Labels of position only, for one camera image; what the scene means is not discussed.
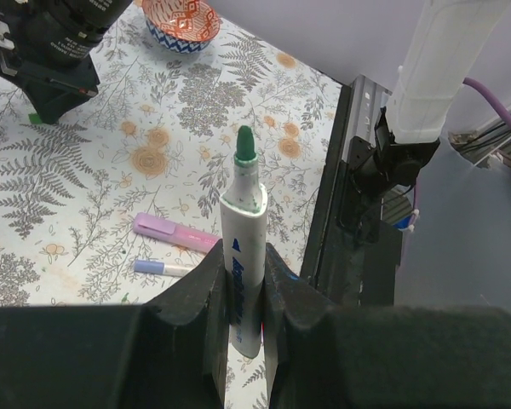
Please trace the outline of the white pen green tip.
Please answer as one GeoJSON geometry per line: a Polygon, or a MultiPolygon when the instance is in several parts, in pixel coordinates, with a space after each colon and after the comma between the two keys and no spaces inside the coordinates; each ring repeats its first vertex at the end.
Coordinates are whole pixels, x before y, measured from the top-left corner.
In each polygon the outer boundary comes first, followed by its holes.
{"type": "Polygon", "coordinates": [[[252,129],[238,129],[233,181],[220,196],[221,232],[232,346],[253,359],[261,348],[261,288],[265,275],[267,190],[259,180],[252,129]]]}

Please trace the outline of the white pen blue tip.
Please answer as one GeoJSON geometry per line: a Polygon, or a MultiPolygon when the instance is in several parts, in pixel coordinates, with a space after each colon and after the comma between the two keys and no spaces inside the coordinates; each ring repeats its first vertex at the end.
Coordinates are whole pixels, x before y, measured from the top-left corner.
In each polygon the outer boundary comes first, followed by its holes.
{"type": "Polygon", "coordinates": [[[135,260],[133,270],[139,274],[163,275],[180,278],[193,270],[192,266],[167,264],[164,262],[135,260]]]}

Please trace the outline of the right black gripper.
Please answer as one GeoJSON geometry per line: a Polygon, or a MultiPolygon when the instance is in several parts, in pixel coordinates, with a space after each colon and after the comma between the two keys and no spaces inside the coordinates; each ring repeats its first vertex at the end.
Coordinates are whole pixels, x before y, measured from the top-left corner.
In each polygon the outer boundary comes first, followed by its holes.
{"type": "Polygon", "coordinates": [[[39,118],[56,123],[98,95],[100,80],[88,56],[72,67],[48,66],[0,48],[0,77],[21,89],[39,118]]]}

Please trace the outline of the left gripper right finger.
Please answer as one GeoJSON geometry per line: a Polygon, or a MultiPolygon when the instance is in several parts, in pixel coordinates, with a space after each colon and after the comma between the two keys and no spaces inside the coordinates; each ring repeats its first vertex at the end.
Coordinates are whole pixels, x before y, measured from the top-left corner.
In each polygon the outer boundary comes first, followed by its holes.
{"type": "Polygon", "coordinates": [[[511,408],[511,314],[346,308],[266,249],[263,338],[272,408],[511,408]]]}

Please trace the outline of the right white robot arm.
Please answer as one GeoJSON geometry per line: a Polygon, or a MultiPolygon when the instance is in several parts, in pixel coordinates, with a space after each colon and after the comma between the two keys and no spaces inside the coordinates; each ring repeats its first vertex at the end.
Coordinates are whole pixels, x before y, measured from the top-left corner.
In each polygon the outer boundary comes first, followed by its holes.
{"type": "MultiPolygon", "coordinates": [[[[90,52],[125,1],[0,1],[0,77],[20,88],[47,124],[95,97],[90,52]]],[[[387,105],[376,148],[350,169],[358,196],[414,185],[433,157],[446,115],[507,7],[504,1],[428,1],[387,105]]]]}

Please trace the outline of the green pen cap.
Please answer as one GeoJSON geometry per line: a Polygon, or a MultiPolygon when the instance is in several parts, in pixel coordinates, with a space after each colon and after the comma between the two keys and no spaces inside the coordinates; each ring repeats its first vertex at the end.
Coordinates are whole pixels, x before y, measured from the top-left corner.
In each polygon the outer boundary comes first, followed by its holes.
{"type": "Polygon", "coordinates": [[[30,113],[28,115],[28,119],[29,119],[30,124],[43,124],[43,120],[35,112],[34,113],[30,113]]]}

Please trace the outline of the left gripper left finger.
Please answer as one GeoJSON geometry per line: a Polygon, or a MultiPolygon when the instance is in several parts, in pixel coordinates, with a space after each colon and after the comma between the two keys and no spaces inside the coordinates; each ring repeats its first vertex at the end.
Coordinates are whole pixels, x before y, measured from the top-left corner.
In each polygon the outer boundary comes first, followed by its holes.
{"type": "Polygon", "coordinates": [[[0,308],[0,408],[222,408],[223,249],[140,305],[0,308]]]}

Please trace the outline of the blue pen cap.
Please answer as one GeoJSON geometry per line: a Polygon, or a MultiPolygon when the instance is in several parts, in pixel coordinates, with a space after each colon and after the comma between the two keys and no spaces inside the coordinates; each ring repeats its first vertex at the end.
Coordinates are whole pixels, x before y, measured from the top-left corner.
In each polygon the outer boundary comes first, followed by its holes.
{"type": "Polygon", "coordinates": [[[165,266],[163,262],[135,260],[133,269],[135,272],[141,274],[164,275],[165,266]]]}

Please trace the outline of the pink highlighter pen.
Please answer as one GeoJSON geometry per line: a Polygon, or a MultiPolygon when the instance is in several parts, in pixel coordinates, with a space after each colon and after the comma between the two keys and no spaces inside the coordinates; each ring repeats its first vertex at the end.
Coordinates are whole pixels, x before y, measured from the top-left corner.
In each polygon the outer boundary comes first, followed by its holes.
{"type": "Polygon", "coordinates": [[[203,253],[208,253],[220,239],[214,234],[143,212],[136,215],[133,231],[144,237],[203,253]]]}

